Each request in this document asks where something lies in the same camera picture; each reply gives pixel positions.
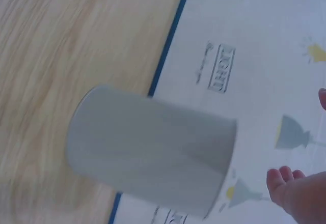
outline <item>wooden floor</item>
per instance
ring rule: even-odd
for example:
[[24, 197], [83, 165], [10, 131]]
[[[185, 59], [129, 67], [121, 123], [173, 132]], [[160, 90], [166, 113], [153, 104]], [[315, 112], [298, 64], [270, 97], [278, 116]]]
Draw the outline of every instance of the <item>wooden floor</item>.
[[99, 83], [146, 94], [179, 0], [0, 0], [0, 223], [107, 223], [114, 192], [66, 163]]

